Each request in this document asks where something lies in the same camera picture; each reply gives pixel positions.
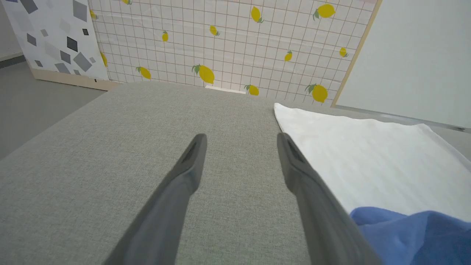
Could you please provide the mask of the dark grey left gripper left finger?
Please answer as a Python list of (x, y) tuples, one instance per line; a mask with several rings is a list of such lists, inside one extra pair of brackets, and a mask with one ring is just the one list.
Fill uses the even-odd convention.
[(195, 135), (103, 265), (175, 265), (187, 206), (199, 188), (206, 150), (207, 136)]

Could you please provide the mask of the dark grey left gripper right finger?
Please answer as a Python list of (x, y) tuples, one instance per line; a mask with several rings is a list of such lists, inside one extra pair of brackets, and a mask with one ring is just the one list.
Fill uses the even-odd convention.
[(296, 197), (311, 265), (382, 265), (382, 260), (289, 134), (277, 135), (284, 181)]

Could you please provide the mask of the white and blue child's shirt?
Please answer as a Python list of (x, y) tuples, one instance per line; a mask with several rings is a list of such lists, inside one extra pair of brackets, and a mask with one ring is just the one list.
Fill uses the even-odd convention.
[(274, 113), (383, 265), (471, 265), (471, 160), (429, 126)]

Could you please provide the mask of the white rectangular box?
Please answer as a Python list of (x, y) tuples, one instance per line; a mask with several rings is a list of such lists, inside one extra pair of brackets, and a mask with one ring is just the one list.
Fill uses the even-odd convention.
[(220, 88), (220, 87), (210, 86), (210, 85), (206, 85), (205, 88), (213, 89), (213, 90), (217, 90), (217, 91), (221, 91), (221, 92), (232, 92), (232, 93), (238, 93), (238, 94), (246, 94), (246, 92), (242, 92), (242, 91), (239, 91), (239, 90)]

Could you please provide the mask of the lemon print partition screen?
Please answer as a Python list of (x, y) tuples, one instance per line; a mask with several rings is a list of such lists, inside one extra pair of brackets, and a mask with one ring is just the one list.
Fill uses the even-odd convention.
[(378, 0), (90, 0), (108, 76), (333, 107)]

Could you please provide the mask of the plain white partition panel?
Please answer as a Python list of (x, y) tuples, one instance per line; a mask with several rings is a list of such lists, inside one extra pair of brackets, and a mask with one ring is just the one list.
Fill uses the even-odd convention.
[(471, 0), (378, 0), (335, 106), (471, 129)]

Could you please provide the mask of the grey geometric print panel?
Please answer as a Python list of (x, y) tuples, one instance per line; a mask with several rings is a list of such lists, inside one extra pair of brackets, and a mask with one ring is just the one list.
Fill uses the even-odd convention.
[(32, 75), (37, 80), (109, 91), (90, 0), (0, 0)]

